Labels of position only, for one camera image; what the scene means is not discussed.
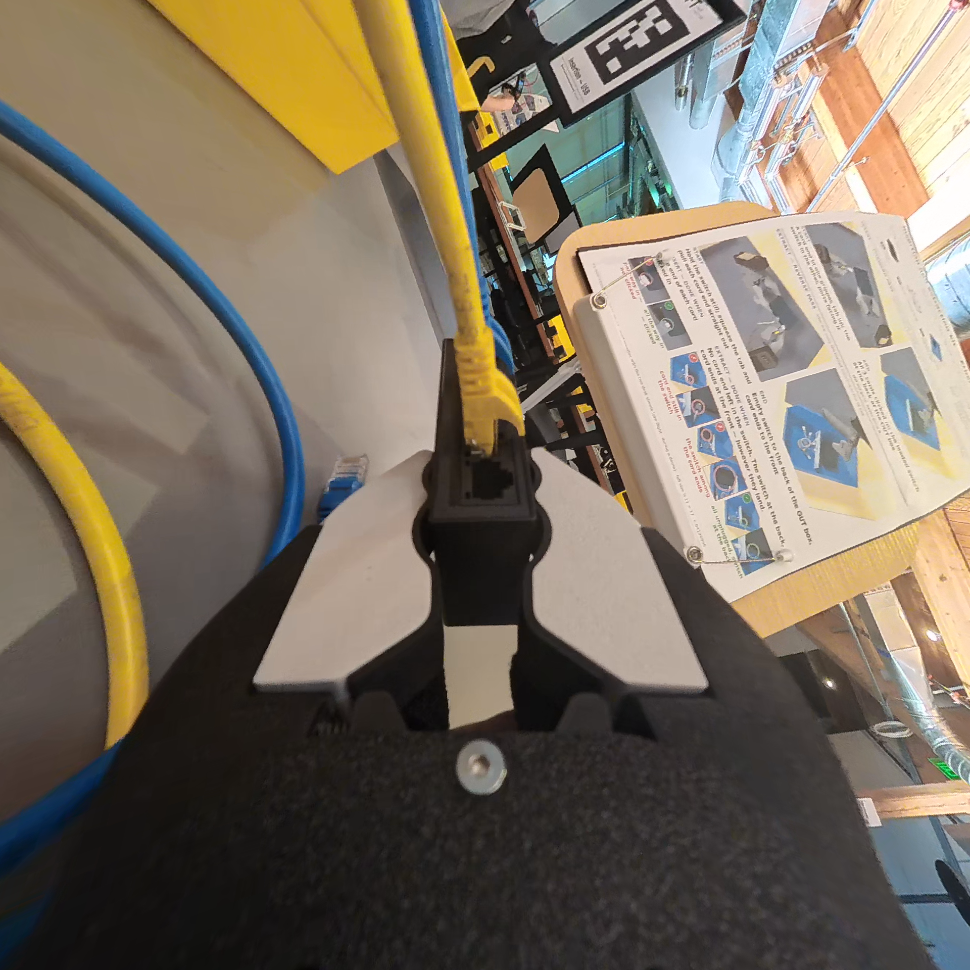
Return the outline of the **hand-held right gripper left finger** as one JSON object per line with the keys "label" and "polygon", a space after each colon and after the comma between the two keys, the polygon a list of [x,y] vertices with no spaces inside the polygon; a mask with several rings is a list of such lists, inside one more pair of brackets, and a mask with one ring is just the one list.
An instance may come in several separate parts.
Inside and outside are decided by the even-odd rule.
{"label": "hand-held right gripper left finger", "polygon": [[265,695],[322,699],[330,731],[446,731],[441,580],[421,534],[430,451],[321,526],[256,668]]}

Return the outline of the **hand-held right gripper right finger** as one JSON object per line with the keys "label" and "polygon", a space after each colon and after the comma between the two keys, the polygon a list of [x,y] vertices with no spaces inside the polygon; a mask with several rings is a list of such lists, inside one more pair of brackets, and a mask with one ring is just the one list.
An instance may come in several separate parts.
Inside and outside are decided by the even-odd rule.
{"label": "hand-held right gripper right finger", "polygon": [[553,731],[577,697],[609,726],[640,697],[700,697],[709,680],[637,519],[536,448],[540,543],[523,581],[510,685],[523,731]]}

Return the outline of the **black network switch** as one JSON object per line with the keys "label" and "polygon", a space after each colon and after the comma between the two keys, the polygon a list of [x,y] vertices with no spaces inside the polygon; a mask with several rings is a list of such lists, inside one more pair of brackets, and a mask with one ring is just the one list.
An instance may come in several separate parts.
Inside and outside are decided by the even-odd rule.
{"label": "black network switch", "polygon": [[419,549],[450,626],[518,624],[529,564],[548,533],[527,439],[499,423],[491,456],[465,441],[456,352],[443,342],[433,450],[423,472]]}

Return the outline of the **yellow plastic bin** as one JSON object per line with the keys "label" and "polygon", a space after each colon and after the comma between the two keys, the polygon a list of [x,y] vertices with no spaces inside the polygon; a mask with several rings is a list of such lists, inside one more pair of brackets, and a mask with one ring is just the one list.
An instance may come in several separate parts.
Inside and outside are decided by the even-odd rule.
{"label": "yellow plastic bin", "polygon": [[399,141],[352,2],[152,7],[332,173]]}

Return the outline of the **black-framed wooden chair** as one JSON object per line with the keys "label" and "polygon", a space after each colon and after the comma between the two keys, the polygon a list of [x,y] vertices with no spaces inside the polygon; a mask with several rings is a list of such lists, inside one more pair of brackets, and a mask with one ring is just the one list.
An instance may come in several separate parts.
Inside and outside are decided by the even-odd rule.
{"label": "black-framed wooden chair", "polygon": [[555,162],[544,143],[511,181],[513,204],[523,217],[527,242],[558,253],[563,242],[582,226]]}

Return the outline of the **black-framed tag sign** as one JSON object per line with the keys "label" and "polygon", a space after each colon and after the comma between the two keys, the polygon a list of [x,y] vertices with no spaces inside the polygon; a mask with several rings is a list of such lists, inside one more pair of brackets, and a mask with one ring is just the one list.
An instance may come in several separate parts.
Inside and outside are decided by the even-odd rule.
{"label": "black-framed tag sign", "polygon": [[555,120],[594,114],[747,17],[731,1],[626,1],[538,59]]}

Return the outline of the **silver ventilation duct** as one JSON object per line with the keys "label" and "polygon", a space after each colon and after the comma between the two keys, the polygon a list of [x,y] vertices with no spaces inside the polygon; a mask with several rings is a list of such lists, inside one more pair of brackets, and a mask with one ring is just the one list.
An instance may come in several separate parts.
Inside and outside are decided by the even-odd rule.
{"label": "silver ventilation duct", "polygon": [[741,110],[734,126],[718,144],[721,202],[737,201],[744,196],[743,183],[756,165],[759,145],[790,85],[788,80],[778,79],[780,66],[808,49],[830,6],[830,1],[764,2],[754,41],[736,86],[742,100]]}
{"label": "silver ventilation duct", "polygon": [[915,646],[898,650],[878,648],[877,657],[888,703],[900,707],[912,730],[956,779],[969,782],[969,748],[938,708],[924,661]]}
{"label": "silver ventilation duct", "polygon": [[969,236],[930,260],[927,275],[958,339],[966,341],[969,338]]}

